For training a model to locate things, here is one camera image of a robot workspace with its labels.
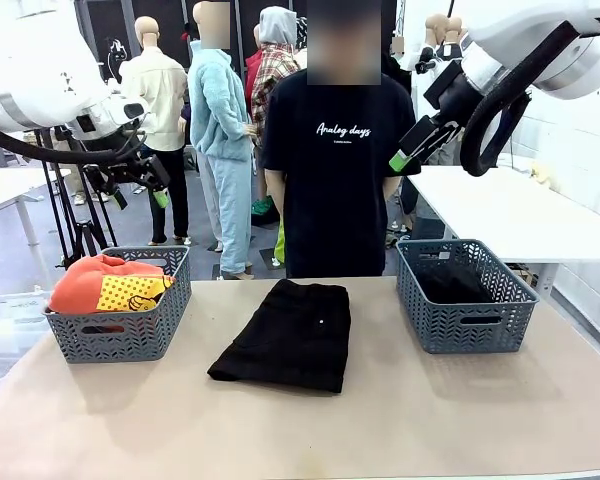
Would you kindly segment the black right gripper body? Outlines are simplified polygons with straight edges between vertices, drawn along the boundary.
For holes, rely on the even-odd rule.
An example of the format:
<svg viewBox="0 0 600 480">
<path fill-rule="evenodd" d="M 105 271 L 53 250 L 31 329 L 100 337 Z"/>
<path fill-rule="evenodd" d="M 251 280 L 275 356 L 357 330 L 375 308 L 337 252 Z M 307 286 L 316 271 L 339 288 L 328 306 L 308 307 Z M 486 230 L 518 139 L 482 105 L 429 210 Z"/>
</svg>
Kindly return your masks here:
<svg viewBox="0 0 600 480">
<path fill-rule="evenodd" d="M 473 90 L 447 89 L 439 95 L 425 94 L 423 99 L 434 114 L 423 115 L 399 141 L 399 150 L 419 162 L 426 162 L 439 150 L 433 144 L 441 127 L 457 124 L 464 130 L 473 112 Z"/>
</svg>

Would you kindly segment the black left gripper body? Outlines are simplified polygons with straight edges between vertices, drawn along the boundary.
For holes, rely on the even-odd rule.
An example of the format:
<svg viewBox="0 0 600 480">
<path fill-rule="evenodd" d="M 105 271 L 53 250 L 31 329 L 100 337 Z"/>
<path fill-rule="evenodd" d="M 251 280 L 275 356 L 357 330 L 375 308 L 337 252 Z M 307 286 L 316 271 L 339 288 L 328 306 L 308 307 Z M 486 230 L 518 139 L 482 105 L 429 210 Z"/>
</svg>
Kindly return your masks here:
<svg viewBox="0 0 600 480">
<path fill-rule="evenodd" d="M 162 191 L 170 182 L 169 174 L 156 155 L 134 157 L 116 165 L 86 165 L 83 173 L 95 191 L 107 195 L 114 195 L 119 184 L 135 183 L 152 191 Z"/>
</svg>

